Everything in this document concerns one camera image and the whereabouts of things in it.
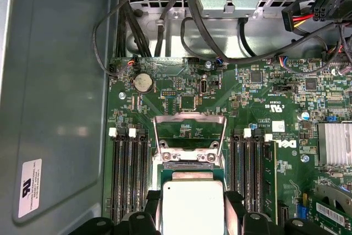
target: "cable tie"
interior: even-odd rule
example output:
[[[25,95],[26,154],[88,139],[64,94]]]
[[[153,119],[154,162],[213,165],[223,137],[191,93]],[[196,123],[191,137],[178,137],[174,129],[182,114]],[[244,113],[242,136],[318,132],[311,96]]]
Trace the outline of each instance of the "cable tie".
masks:
[[[163,19],[158,19],[156,22],[155,22],[156,25],[158,26],[163,26],[163,28],[165,29],[165,20]]]

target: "blue connector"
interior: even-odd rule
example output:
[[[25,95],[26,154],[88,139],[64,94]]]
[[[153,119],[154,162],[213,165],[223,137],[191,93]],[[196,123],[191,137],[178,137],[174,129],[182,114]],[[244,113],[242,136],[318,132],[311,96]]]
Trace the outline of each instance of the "blue connector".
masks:
[[[336,116],[328,116],[328,117],[326,117],[326,121],[327,122],[337,121],[337,117]]]
[[[307,219],[307,208],[303,205],[297,206],[297,217]]]

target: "capacitor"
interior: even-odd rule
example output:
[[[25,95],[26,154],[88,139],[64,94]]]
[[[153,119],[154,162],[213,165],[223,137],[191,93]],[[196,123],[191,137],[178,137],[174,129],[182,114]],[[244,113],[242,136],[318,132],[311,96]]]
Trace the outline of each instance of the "capacitor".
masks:
[[[249,123],[248,127],[251,129],[251,130],[255,130],[258,128],[258,124],[256,123]]]
[[[150,75],[146,73],[138,74],[133,80],[134,88],[139,93],[145,94],[150,92],[153,88],[153,84],[154,84],[153,79],[151,78]]]
[[[303,111],[297,115],[297,119],[299,121],[308,121],[310,118],[310,115],[307,111]]]
[[[213,65],[213,64],[212,64],[210,61],[206,61],[205,64],[204,64],[204,67],[205,67],[206,69],[211,69],[212,65]]]

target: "dell logo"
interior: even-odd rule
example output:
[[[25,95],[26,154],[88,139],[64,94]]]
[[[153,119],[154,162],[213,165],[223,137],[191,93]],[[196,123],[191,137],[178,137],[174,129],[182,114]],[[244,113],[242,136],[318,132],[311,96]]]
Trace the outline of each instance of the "dell logo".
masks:
[[[23,183],[22,198],[28,195],[29,192],[31,192],[31,178]]]
[[[279,148],[297,148],[297,142],[295,140],[276,140]]]

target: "sticker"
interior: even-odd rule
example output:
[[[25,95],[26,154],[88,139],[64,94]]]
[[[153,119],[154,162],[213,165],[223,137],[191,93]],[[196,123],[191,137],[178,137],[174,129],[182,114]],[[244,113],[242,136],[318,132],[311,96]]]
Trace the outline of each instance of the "sticker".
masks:
[[[328,209],[326,206],[323,206],[319,203],[316,204],[316,207],[317,207],[317,211],[319,213],[330,218],[331,220],[335,221],[336,223],[339,223],[341,226],[345,226],[345,218],[342,215]]]
[[[39,207],[41,170],[42,159],[22,165],[18,217],[23,217]]]
[[[273,132],[285,132],[285,121],[273,121]]]

